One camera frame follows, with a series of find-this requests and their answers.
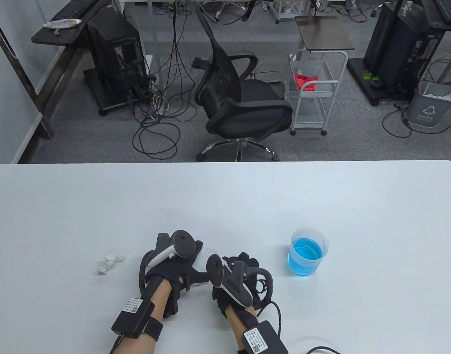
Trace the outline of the person's left hand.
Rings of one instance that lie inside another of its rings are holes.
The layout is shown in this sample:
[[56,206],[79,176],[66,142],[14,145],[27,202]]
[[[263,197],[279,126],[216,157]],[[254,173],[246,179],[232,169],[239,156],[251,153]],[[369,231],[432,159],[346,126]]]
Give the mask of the person's left hand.
[[166,319],[178,311],[177,301],[182,290],[190,290],[191,285],[209,282],[207,273],[197,271],[193,265],[203,249],[202,241],[195,242],[195,252],[187,258],[167,258],[159,265],[147,270],[141,266],[139,269],[139,289],[145,299],[150,299],[163,280],[171,285],[167,304],[163,313]]

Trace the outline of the person's right hand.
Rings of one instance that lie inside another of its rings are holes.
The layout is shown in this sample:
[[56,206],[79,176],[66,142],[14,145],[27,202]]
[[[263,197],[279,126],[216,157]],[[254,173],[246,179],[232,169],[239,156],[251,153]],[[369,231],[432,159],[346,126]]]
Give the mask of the person's right hand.
[[213,255],[207,261],[207,275],[213,285],[212,297],[219,310],[227,317],[227,309],[242,321],[253,322],[247,314],[248,308],[261,309],[262,301],[256,289],[256,274],[249,273],[251,268],[258,268],[259,262],[250,258],[245,252],[239,256],[222,257]]

